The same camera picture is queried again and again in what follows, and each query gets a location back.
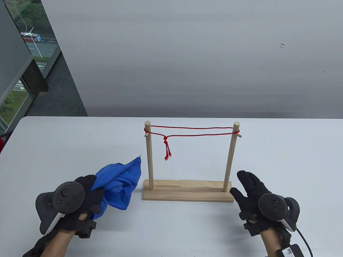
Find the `person's right hand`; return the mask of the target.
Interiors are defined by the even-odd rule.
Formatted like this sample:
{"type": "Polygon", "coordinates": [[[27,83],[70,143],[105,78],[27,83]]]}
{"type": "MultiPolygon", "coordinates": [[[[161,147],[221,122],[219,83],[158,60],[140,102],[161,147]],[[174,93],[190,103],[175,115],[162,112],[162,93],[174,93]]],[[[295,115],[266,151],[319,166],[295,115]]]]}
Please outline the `person's right hand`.
{"type": "Polygon", "coordinates": [[[259,235],[262,231],[269,228],[276,230],[282,236],[281,246],[290,246],[291,234],[283,227],[281,222],[273,221],[264,216],[258,207],[259,199],[270,193],[263,182],[253,173],[238,171],[237,177],[243,185],[247,196],[245,197],[237,188],[230,189],[230,193],[238,203],[241,212],[239,217],[245,220],[244,228],[250,232],[251,236],[259,235]]]}

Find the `person's left hand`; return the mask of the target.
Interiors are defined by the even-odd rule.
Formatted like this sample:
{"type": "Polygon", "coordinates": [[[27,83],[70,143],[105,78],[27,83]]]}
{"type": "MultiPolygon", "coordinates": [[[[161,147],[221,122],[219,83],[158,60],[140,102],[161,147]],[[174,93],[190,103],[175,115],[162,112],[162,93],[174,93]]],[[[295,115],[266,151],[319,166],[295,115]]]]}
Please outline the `person's left hand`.
{"type": "Polygon", "coordinates": [[[93,215],[101,213],[100,205],[104,197],[104,189],[102,187],[92,190],[95,181],[95,175],[87,175],[75,180],[84,189],[84,200],[75,212],[65,215],[58,221],[55,226],[56,229],[67,232],[74,231],[75,235],[81,239],[90,238],[92,230],[96,229],[97,225],[93,215]]]}

